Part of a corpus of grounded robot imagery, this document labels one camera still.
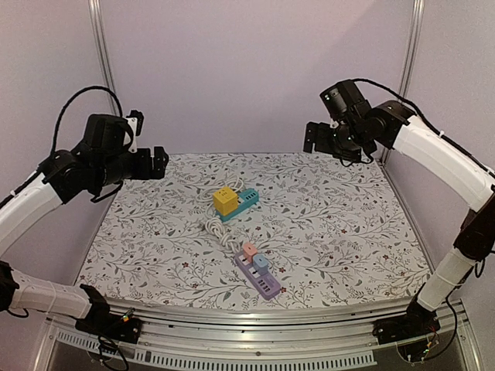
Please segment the yellow cube socket adapter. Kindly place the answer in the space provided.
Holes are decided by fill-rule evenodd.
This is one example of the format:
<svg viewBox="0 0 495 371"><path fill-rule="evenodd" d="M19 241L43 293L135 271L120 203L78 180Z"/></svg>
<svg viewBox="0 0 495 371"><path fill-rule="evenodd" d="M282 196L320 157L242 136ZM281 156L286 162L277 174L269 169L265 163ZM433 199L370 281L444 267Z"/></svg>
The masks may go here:
<svg viewBox="0 0 495 371"><path fill-rule="evenodd" d="M227 216L238 208L238 195L230 188L225 186L217 190L213 196L213 207L221 216Z"/></svg>

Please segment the teal power strip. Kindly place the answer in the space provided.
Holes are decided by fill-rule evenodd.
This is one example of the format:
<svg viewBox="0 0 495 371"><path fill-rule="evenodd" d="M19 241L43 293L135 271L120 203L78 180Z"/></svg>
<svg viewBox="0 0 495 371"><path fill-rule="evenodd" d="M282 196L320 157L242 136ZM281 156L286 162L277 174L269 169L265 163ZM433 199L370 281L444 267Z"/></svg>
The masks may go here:
<svg viewBox="0 0 495 371"><path fill-rule="evenodd" d="M255 189L246 189L238 194L238 206L234 211L227 214L226 216L222 216L219 212L217 212L217 215L220 217L221 222L225 223L233 219L235 216L239 215L240 213L251 208L258 202L259 202L258 192Z"/></svg>

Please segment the pink plug adapter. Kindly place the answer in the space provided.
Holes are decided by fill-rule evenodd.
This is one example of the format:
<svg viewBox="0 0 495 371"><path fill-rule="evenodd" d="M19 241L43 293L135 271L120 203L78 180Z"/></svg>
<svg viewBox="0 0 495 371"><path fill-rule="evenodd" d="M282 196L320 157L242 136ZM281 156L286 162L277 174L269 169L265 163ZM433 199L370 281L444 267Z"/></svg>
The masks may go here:
<svg viewBox="0 0 495 371"><path fill-rule="evenodd" d="M252 243L245 243L242 247L243 256L249 262L253 261L254 256L258 253L258 249Z"/></svg>

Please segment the light blue plug adapter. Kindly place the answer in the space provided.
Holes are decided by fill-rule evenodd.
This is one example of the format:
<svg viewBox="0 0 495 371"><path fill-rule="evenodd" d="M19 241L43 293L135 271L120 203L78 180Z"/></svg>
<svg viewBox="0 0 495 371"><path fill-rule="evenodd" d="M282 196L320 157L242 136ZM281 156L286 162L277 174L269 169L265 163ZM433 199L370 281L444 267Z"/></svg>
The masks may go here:
<svg viewBox="0 0 495 371"><path fill-rule="evenodd" d="M258 274L264 275L268 273L269 263L262 254L255 254L252 259L252 264Z"/></svg>

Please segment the purple power strip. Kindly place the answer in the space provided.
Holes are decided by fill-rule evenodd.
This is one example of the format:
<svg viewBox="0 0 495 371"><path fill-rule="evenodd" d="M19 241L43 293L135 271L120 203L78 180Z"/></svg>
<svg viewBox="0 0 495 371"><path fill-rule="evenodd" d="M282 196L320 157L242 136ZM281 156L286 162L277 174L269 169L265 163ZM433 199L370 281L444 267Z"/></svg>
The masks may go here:
<svg viewBox="0 0 495 371"><path fill-rule="evenodd" d="M269 272L254 272L254 265L241 252L235 255L234 261L263 299L270 301L281 293L280 283Z"/></svg>

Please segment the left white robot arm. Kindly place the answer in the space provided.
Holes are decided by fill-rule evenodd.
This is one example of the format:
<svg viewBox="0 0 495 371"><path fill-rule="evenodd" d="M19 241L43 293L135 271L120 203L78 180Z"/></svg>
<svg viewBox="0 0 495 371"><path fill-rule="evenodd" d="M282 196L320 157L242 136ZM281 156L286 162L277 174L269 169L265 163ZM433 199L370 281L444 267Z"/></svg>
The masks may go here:
<svg viewBox="0 0 495 371"><path fill-rule="evenodd" d="M99 203L118 193L126 180L163 179L169 155L161 146L139 148L144 116L91 114L82 139L70 150L56 141L47 158L1 202L1 252L44 216L82 192ZM98 335L109 335L115 320L108 303L93 287L67 286L34 278L1 263L1 310L36 310L84 318Z"/></svg>

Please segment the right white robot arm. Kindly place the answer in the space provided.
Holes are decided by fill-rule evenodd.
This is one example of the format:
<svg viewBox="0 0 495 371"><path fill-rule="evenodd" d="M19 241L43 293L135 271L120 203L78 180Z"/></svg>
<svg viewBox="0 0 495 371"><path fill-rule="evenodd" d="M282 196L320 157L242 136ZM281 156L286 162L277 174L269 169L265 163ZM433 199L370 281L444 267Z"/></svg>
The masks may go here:
<svg viewBox="0 0 495 371"><path fill-rule="evenodd" d="M377 146L382 145L429 170L469 208L452 249L406 312L374 324L375 335L415 337L436 328L437 308L492 252L494 171L435 128L416 104L375 81L370 85L388 92L393 100L371 106L357 86L361 81L342 80L319 95L337 126L309 122L303 150L332 155L350 166L372 162Z"/></svg>

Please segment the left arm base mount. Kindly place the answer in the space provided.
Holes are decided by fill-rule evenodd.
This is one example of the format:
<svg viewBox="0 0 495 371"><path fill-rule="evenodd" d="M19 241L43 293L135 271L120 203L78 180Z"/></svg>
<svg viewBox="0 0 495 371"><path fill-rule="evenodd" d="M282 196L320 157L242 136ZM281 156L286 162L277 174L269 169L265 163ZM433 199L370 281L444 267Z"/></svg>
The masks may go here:
<svg viewBox="0 0 495 371"><path fill-rule="evenodd" d="M137 344L143 321L134 315L116 315L109 311L90 311L85 318L78 318L76 329L93 335L107 336L120 342Z"/></svg>

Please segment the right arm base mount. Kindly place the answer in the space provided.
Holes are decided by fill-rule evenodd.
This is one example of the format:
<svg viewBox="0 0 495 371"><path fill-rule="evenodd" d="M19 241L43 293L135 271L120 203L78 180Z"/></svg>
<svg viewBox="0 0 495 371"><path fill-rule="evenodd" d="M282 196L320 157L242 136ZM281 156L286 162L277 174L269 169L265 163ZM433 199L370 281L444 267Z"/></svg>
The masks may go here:
<svg viewBox="0 0 495 371"><path fill-rule="evenodd" d="M428 311L417 303L411 303L403 315L374 321L372 335L382 345L427 335L439 329L435 311Z"/></svg>

